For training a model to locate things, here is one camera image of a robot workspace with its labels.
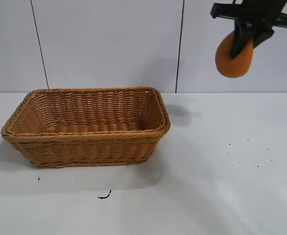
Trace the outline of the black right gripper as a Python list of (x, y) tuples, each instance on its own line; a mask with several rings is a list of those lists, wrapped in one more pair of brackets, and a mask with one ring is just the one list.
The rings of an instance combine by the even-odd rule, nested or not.
[(280, 19), (286, 3), (286, 0), (243, 0), (241, 3), (235, 1), (214, 3), (210, 11), (212, 18), (223, 18), (234, 22), (231, 57), (237, 57), (251, 40), (250, 28), (266, 28), (258, 31), (254, 36), (253, 48), (273, 36), (272, 27), (287, 28), (286, 21)]

